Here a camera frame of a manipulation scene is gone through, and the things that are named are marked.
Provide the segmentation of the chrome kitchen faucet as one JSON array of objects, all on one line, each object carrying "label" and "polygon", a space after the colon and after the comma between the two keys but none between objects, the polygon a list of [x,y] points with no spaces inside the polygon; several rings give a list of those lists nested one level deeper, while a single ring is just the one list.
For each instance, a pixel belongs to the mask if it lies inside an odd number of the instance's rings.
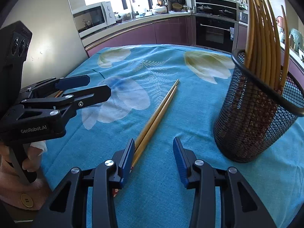
[{"label": "chrome kitchen faucet", "polygon": [[131,18],[135,19],[135,11],[133,8],[133,4],[135,3],[135,0],[129,0],[129,2],[130,2],[130,7],[131,7]]}]

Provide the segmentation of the dark brown wooden chopstick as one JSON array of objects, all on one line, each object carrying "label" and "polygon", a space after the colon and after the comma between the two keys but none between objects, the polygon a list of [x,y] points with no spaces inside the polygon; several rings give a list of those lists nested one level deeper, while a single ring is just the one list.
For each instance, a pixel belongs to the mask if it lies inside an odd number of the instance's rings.
[{"label": "dark brown wooden chopstick", "polygon": [[289,48],[290,48],[290,43],[289,43],[289,30],[288,30],[288,25],[287,25],[287,18],[285,14],[284,7],[281,6],[282,9],[282,14],[283,14],[283,21],[284,21],[284,35],[285,35],[285,47],[284,47],[284,59],[283,59],[283,69],[282,69],[282,75],[281,75],[281,80],[280,80],[280,85],[282,89],[284,89],[286,79],[287,79],[287,73],[289,70]]}]

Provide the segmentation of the black range hood stove unit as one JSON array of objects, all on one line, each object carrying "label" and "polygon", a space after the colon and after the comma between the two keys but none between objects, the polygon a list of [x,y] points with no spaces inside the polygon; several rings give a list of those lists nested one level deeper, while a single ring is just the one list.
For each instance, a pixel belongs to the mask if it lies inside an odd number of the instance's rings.
[{"label": "black range hood stove unit", "polygon": [[237,20],[237,2],[231,0],[195,0],[197,13]]}]

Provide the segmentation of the black built-in oven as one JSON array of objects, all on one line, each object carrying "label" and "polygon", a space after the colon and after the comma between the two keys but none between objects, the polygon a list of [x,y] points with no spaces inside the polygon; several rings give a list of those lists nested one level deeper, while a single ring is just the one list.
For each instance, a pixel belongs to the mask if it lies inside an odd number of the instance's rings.
[{"label": "black built-in oven", "polygon": [[196,17],[196,44],[232,52],[235,23],[210,17]]}]

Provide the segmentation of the black mesh utensil holder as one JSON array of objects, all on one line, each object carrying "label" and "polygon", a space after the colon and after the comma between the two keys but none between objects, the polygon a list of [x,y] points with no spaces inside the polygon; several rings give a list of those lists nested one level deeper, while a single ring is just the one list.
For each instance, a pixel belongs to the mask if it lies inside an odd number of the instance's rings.
[{"label": "black mesh utensil holder", "polygon": [[234,50],[231,57],[235,68],[213,134],[225,157],[248,163],[303,116],[303,88],[288,74],[283,91],[278,93],[244,66],[243,49]]}]

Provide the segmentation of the bamboo chopstick pile piece two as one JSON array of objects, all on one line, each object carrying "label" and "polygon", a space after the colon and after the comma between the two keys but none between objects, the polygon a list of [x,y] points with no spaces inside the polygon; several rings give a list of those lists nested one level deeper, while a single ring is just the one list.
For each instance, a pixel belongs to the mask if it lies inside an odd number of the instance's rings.
[{"label": "bamboo chopstick pile piece two", "polygon": [[266,81],[266,42],[265,42],[265,28],[263,25],[263,15],[261,13],[261,4],[260,0],[255,0],[257,7],[257,15],[259,18],[259,27],[260,27],[260,44],[261,44],[261,74],[260,79]]}]

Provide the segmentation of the purple kitchen cabinets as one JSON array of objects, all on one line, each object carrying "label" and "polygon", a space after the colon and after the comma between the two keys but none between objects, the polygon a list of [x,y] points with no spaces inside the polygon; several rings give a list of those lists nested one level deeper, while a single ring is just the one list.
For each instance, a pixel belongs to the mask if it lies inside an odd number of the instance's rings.
[{"label": "purple kitchen cabinets", "polygon": [[114,24],[82,39],[89,56],[105,47],[137,44],[197,45],[195,14],[161,14]]}]

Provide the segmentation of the light green kitchen appliance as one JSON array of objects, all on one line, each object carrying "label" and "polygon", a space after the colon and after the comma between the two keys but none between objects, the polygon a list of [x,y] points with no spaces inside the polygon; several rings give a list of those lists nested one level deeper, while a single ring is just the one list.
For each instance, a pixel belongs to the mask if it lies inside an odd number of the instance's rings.
[{"label": "light green kitchen appliance", "polygon": [[290,47],[295,52],[299,53],[299,50],[303,51],[303,36],[296,28],[292,28],[290,30],[289,39],[290,39]]}]

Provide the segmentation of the blue floral tablecloth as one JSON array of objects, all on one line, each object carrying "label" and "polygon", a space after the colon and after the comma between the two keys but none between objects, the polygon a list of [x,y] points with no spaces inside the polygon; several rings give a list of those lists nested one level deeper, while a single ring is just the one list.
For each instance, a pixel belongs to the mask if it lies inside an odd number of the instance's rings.
[{"label": "blue floral tablecloth", "polygon": [[176,45],[105,48],[72,76],[87,74],[90,86],[107,85],[107,102],[78,111],[66,135],[47,142],[42,169],[55,188],[73,167],[87,170],[124,149],[179,79],[158,128],[114,198],[119,227],[188,227],[194,190],[179,177],[173,140],[214,168],[237,168],[278,227],[288,227],[303,206],[303,116],[248,163],[221,153],[213,134],[235,64],[230,56]]}]

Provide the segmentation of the bamboo chopstick red floral end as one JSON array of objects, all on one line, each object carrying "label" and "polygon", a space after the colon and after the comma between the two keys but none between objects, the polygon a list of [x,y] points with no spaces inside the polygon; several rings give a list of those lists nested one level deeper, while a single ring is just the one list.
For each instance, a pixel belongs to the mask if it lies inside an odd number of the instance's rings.
[{"label": "bamboo chopstick red floral end", "polygon": [[245,48],[245,66],[249,69],[251,57],[253,56],[253,43],[255,36],[255,16],[253,0],[247,0],[248,4],[248,28],[247,28],[247,42]]}]

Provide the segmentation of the bamboo chopstick pile piece three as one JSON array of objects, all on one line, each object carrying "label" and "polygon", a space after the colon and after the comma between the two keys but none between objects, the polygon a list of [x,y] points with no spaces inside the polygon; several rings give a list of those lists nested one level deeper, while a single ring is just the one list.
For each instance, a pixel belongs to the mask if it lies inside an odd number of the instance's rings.
[{"label": "bamboo chopstick pile piece three", "polygon": [[263,2],[263,6],[264,6],[264,11],[265,11],[265,14],[266,14],[266,17],[267,17],[267,24],[268,24],[268,29],[269,29],[269,42],[270,42],[270,53],[268,54],[269,55],[269,58],[271,60],[271,76],[270,76],[270,84],[269,86],[274,89],[274,83],[275,83],[275,61],[276,61],[276,58],[275,58],[275,43],[274,43],[274,39],[273,39],[273,36],[274,36],[274,33],[272,31],[272,26],[271,26],[271,23],[272,23],[272,19],[271,19],[271,15],[270,15],[270,12],[269,12],[269,8],[268,8],[268,5],[267,5],[267,2],[265,0],[262,0]]}]

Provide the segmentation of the white microwave oven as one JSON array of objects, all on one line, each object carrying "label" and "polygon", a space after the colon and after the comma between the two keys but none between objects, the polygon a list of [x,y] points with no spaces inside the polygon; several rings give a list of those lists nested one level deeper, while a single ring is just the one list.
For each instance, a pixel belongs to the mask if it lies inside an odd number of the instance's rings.
[{"label": "white microwave oven", "polygon": [[72,15],[81,38],[116,23],[110,2],[100,2],[74,9]]}]

